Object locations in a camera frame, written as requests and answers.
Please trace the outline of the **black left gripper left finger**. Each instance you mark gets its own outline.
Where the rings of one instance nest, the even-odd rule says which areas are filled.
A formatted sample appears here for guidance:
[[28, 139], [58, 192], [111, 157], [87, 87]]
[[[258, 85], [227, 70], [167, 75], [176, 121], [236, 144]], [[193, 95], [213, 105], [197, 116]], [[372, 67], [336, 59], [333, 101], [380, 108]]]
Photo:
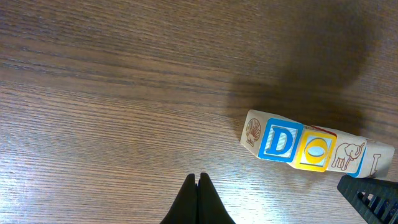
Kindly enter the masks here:
[[188, 174], [171, 208], [160, 224], [196, 224], [197, 184], [195, 174]]

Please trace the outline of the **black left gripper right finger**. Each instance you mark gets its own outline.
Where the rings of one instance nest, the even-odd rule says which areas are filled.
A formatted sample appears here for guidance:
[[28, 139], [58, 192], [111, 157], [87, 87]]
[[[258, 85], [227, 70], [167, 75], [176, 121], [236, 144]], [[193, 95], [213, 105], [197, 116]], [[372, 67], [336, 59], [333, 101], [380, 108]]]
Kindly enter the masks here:
[[235, 224], [207, 173], [200, 174], [197, 187], [197, 221], [199, 224]]

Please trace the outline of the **blue D wooden block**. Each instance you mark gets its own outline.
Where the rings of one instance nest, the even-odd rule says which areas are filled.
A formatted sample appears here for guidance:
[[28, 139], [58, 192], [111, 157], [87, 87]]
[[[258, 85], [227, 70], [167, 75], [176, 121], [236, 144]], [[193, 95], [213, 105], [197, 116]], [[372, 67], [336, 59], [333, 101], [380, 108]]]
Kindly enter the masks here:
[[304, 125], [280, 115], [249, 110], [240, 143], [259, 159], [292, 162]]

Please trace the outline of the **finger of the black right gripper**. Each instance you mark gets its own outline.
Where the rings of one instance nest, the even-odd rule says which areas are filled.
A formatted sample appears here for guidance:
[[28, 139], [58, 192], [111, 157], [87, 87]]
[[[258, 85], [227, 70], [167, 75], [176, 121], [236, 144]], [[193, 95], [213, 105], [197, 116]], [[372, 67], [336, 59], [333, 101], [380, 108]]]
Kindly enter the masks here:
[[344, 175], [337, 189], [367, 223], [397, 224], [397, 182]]

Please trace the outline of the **elephant picture wooden block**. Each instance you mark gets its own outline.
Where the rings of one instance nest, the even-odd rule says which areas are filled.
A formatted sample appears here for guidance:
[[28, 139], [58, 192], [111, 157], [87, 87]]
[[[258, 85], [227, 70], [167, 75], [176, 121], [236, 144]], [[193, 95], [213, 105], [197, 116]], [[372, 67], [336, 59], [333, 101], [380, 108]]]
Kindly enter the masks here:
[[331, 128], [325, 130], [336, 135], [327, 171], [355, 173], [366, 148], [366, 138]]

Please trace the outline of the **yellow O wooden block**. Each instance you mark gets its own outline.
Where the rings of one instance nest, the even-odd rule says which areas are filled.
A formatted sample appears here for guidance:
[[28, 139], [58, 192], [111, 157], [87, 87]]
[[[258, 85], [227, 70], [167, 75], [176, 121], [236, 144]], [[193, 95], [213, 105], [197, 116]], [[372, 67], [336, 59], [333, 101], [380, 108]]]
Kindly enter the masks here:
[[331, 131], [305, 125], [294, 159], [288, 165], [300, 170], [326, 171], [336, 140], [337, 135]]

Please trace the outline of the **letter I wooden block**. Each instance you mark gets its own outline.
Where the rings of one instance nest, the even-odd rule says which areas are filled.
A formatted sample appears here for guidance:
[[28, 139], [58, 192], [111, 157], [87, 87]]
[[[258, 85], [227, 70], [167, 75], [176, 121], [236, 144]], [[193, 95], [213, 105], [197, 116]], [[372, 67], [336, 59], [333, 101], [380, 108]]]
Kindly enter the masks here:
[[368, 139], [358, 170], [349, 175], [355, 178], [387, 177], [394, 152], [394, 146]]

